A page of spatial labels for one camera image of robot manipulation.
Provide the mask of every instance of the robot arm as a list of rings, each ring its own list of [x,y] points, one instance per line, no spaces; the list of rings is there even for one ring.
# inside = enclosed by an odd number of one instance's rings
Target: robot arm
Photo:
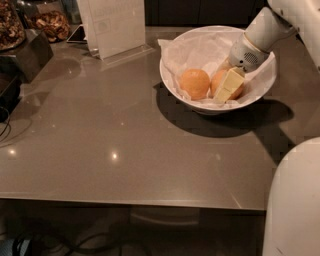
[[[229,54],[229,64],[245,72],[256,70],[275,42],[299,33],[320,72],[320,1],[269,0]]]

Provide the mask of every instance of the black cable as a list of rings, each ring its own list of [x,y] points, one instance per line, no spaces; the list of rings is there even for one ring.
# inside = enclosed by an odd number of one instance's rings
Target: black cable
[[[5,133],[5,131],[7,130],[9,123],[10,123],[10,112],[8,109],[6,109],[5,107],[0,106],[0,109],[3,109],[6,114],[7,114],[7,118],[5,121],[3,121],[3,123],[6,123],[6,126],[4,127],[4,129],[1,131],[0,133],[0,137]]]
[[[110,241],[108,241],[108,243],[106,245],[101,246],[101,247],[97,247],[97,248],[82,248],[82,247],[80,247],[82,244],[86,243],[90,239],[93,239],[93,238],[95,238],[97,236],[101,236],[101,235],[109,236]],[[53,239],[57,240],[58,242],[60,242],[61,244],[63,244],[64,246],[66,246],[67,248],[69,248],[70,251],[67,252],[67,254],[65,256],[68,256],[73,252],[76,252],[79,254],[96,254],[96,253],[101,253],[101,252],[115,249],[115,248],[119,248],[120,253],[122,253],[122,246],[126,245],[126,244],[136,244],[141,247],[141,249],[143,250],[143,252],[145,253],[146,256],[152,256],[150,249],[139,240],[122,240],[121,237],[119,237],[119,236],[112,237],[112,234],[110,234],[110,233],[99,233],[96,235],[89,236],[88,238],[82,240],[78,245],[74,245],[67,238],[60,235],[56,230],[54,230],[52,228],[47,228],[44,226],[39,226],[39,225],[37,225],[36,227],[33,227],[33,228],[29,228],[26,232],[23,232],[21,235],[19,235],[14,240],[13,245],[12,245],[12,255],[13,256],[20,256],[21,246],[22,246],[23,242],[27,239],[30,239],[30,240],[35,239],[36,236],[40,236],[42,238],[44,238],[44,237],[53,238]]]

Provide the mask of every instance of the paper liner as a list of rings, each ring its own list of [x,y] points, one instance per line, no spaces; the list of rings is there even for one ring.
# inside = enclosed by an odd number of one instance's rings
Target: paper liner
[[[217,104],[209,97],[210,92],[208,91],[207,98],[194,101],[191,100],[186,91],[180,89],[178,80],[186,69],[202,69],[211,78],[219,65],[229,55],[233,42],[243,33],[240,29],[229,27],[227,29],[221,27],[222,29],[218,28],[216,31],[213,27],[208,28],[211,29],[201,28],[187,32],[173,41],[158,40],[164,67],[161,75],[166,86],[169,87],[168,89],[176,92],[175,96],[181,97],[180,99],[185,103],[207,110],[239,108],[261,98],[275,80],[276,71],[270,70],[275,69],[273,53],[259,69],[246,74],[244,91],[237,100]]]

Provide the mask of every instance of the menu card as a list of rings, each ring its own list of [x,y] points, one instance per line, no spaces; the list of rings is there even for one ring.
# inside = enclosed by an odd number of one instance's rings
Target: menu card
[[[144,0],[78,0],[88,47],[101,59],[145,44]]]

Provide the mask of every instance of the reflective tabletop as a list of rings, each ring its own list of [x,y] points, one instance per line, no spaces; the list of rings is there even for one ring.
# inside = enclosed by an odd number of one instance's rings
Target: reflective tabletop
[[[86,45],[52,44],[0,138],[0,198],[265,210],[285,154],[320,136],[320,76],[285,39],[263,99],[200,115],[159,72],[157,39],[187,29],[147,27],[152,50],[112,65]]]

